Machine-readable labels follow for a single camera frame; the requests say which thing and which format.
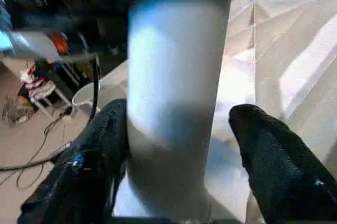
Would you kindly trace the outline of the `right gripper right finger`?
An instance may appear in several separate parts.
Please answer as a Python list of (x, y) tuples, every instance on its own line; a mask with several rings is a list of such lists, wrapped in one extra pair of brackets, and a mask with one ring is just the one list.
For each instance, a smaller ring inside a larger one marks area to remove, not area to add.
[(336, 223), (336, 179), (296, 133), (252, 104), (229, 124), (266, 223)]

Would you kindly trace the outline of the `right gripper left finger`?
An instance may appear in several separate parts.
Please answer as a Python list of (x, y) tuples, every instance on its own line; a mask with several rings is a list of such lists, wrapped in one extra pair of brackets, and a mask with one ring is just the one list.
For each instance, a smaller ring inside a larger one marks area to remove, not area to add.
[(21, 205), (18, 223), (106, 223), (128, 154), (126, 99), (108, 103)]

